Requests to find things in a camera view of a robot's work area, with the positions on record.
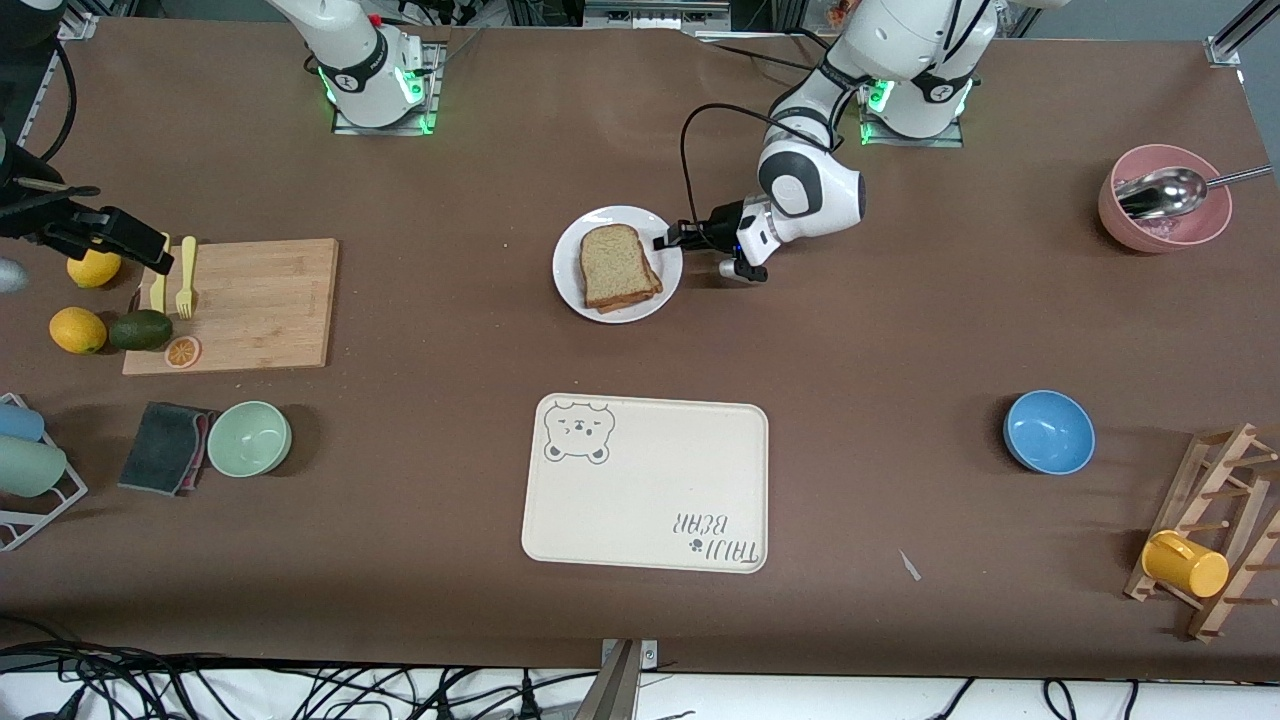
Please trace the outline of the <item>brown sandwich top bread slice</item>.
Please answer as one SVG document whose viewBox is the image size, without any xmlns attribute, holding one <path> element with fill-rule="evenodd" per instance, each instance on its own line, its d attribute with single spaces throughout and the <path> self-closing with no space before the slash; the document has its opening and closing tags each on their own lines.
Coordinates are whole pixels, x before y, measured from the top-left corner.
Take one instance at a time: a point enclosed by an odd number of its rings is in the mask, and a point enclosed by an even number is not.
<svg viewBox="0 0 1280 720">
<path fill-rule="evenodd" d="M 631 225 L 609 224 L 589 231 L 580 243 L 579 266 L 586 307 L 591 300 L 614 293 L 657 286 L 664 290 Z"/>
</svg>

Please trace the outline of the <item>white round plate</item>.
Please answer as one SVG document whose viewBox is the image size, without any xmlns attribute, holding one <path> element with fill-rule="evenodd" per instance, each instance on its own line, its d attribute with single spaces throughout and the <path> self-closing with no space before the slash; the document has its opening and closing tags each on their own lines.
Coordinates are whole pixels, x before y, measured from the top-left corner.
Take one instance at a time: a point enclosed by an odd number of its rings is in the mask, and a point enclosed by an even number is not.
<svg viewBox="0 0 1280 720">
<path fill-rule="evenodd" d="M 654 297 L 639 304 L 600 313 L 590 309 L 585 301 L 585 284 L 580 268 L 581 241 L 589 231 L 612 224 L 630 225 L 637 232 L 645 243 L 646 259 L 660 281 L 662 290 Z M 627 324 L 657 313 L 673 297 L 684 277 L 685 260 L 680 249 L 653 249 L 653 241 L 668 227 L 669 224 L 657 214 L 630 205 L 598 208 L 581 215 L 567 225 L 553 254 L 552 272 L 559 296 L 580 316 L 604 324 Z"/>
</svg>

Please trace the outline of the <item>yellow lemon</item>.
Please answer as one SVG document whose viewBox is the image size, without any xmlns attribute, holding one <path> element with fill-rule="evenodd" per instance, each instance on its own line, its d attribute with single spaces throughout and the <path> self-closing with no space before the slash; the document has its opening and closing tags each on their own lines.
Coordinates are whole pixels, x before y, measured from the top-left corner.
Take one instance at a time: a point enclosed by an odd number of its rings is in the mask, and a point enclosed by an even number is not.
<svg viewBox="0 0 1280 720">
<path fill-rule="evenodd" d="M 67 259 L 67 274 L 81 288 L 100 288 L 115 278 L 122 269 L 122 259 L 114 252 L 87 250 L 81 259 Z"/>
<path fill-rule="evenodd" d="M 55 313 L 47 332 L 59 348 L 76 355 L 93 355 L 109 340 L 105 323 L 83 307 L 64 307 Z"/>
</svg>

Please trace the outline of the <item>yellow plastic fork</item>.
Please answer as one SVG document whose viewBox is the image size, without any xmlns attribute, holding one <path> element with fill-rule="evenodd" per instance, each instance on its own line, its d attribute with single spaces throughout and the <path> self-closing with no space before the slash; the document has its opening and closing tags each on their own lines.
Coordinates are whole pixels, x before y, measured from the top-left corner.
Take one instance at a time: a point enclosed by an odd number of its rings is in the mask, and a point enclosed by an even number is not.
<svg viewBox="0 0 1280 720">
<path fill-rule="evenodd" d="M 198 241 L 186 236 L 180 241 L 180 287 L 175 293 L 175 309 L 179 318 L 189 320 L 195 315 L 195 270 L 198 258 Z"/>
</svg>

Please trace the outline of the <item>brown bread slice under egg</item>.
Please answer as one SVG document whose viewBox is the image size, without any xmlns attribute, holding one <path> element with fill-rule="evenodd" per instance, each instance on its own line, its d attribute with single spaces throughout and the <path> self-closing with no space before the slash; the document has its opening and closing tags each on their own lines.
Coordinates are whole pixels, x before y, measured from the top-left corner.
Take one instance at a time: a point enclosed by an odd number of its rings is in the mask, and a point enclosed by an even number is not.
<svg viewBox="0 0 1280 720">
<path fill-rule="evenodd" d="M 650 299 L 662 293 L 662 287 L 646 287 L 643 290 L 636 290 L 627 293 L 614 293 L 602 299 L 595 299 L 588 302 L 588 306 L 596 310 L 600 314 L 618 311 L 621 309 L 631 307 L 637 304 L 649 301 Z"/>
</svg>

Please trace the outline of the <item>dark green avocado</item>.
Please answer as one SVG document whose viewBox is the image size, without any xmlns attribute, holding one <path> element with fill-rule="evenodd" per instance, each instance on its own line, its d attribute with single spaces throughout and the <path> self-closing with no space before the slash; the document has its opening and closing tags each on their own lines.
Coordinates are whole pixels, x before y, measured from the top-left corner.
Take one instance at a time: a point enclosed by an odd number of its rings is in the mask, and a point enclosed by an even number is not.
<svg viewBox="0 0 1280 720">
<path fill-rule="evenodd" d="M 119 315 L 108 331 L 109 343 L 124 351 L 155 351 L 174 337 L 169 315 L 152 309 L 140 309 Z"/>
</svg>

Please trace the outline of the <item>wooden cutting board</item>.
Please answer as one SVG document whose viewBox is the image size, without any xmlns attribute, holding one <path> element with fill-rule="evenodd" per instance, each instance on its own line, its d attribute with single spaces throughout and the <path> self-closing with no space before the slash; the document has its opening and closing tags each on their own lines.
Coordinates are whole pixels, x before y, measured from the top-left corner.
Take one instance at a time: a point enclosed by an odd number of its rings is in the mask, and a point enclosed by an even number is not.
<svg viewBox="0 0 1280 720">
<path fill-rule="evenodd" d="M 196 243 L 193 314 L 173 334 L 200 354 L 173 366 L 161 351 L 127 351 L 124 375 L 168 375 L 326 365 L 337 287 L 334 238 Z"/>
</svg>

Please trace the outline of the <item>dark grey folded cloth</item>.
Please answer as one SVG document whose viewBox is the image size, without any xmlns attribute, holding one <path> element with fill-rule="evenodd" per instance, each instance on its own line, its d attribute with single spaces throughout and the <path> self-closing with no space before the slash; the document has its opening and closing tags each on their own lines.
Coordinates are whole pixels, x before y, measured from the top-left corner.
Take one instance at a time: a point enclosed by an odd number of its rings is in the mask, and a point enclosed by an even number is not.
<svg viewBox="0 0 1280 720">
<path fill-rule="evenodd" d="M 116 484 L 169 497 L 195 489 L 218 413 L 147 404 Z"/>
</svg>

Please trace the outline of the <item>grey metal box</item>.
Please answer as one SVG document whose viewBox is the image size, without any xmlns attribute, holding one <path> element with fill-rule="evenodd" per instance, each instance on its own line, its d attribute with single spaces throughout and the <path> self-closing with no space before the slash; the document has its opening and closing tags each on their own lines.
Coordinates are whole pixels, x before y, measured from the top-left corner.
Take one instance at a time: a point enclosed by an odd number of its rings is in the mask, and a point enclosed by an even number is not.
<svg viewBox="0 0 1280 720">
<path fill-rule="evenodd" d="M 582 0 L 581 27 L 731 32 L 730 0 Z"/>
</svg>

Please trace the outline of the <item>pale green bowl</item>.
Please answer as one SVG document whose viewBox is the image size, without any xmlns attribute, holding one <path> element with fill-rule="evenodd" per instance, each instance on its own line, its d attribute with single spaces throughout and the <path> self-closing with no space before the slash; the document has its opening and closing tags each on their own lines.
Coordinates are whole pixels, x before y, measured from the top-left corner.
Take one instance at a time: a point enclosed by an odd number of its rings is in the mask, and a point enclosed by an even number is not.
<svg viewBox="0 0 1280 720">
<path fill-rule="evenodd" d="M 225 477 L 259 477 L 283 462 L 292 439 L 292 427 L 280 409 L 264 401 L 246 401 L 214 421 L 207 436 L 207 457 Z"/>
</svg>

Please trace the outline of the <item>pale green cup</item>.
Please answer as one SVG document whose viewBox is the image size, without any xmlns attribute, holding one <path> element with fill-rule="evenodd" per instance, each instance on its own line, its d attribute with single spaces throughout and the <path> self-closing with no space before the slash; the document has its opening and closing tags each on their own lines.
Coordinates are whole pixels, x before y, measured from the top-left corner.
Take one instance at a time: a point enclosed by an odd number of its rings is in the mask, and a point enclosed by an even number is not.
<svg viewBox="0 0 1280 720">
<path fill-rule="evenodd" d="M 54 488 L 67 469 L 59 447 L 0 436 L 0 492 L 33 498 Z"/>
</svg>

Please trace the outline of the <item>cream tray with bear print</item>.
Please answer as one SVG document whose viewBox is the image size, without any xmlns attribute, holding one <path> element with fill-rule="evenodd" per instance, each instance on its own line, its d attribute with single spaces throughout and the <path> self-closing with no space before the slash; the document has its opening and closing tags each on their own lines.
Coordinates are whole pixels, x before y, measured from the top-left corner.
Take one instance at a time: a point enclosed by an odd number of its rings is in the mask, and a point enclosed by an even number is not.
<svg viewBox="0 0 1280 720">
<path fill-rule="evenodd" d="M 758 406 L 570 393 L 538 405 L 521 532 L 532 560 L 753 574 L 768 515 Z"/>
</svg>

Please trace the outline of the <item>blue bowl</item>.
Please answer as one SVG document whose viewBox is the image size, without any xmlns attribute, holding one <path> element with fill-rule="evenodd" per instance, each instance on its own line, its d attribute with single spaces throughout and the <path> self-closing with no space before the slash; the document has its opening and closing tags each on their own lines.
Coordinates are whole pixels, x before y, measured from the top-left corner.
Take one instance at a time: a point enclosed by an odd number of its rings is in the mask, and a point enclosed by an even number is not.
<svg viewBox="0 0 1280 720">
<path fill-rule="evenodd" d="M 1065 477 L 1093 459 L 1096 433 L 1089 414 L 1055 389 L 1020 395 L 1005 414 L 1006 450 L 1025 469 Z"/>
</svg>

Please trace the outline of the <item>yellow mug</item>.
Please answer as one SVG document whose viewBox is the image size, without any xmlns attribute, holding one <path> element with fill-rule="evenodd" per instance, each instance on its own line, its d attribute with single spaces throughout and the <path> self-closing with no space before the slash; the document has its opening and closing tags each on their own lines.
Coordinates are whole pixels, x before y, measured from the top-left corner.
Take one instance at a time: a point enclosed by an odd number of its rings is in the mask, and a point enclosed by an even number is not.
<svg viewBox="0 0 1280 720">
<path fill-rule="evenodd" d="M 1161 530 L 1144 544 L 1139 565 L 1147 577 L 1196 598 L 1217 594 L 1230 577 L 1226 557 L 1175 530 Z"/>
</svg>

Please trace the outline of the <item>grey metal table bracket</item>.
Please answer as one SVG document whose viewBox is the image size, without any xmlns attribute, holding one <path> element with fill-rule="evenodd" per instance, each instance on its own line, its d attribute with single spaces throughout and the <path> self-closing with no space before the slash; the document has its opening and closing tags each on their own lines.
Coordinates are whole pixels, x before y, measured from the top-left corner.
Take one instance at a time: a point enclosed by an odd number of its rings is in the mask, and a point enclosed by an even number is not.
<svg viewBox="0 0 1280 720">
<path fill-rule="evenodd" d="M 602 669 L 573 720 L 635 720 L 640 676 L 657 660 L 657 639 L 603 641 Z"/>
</svg>

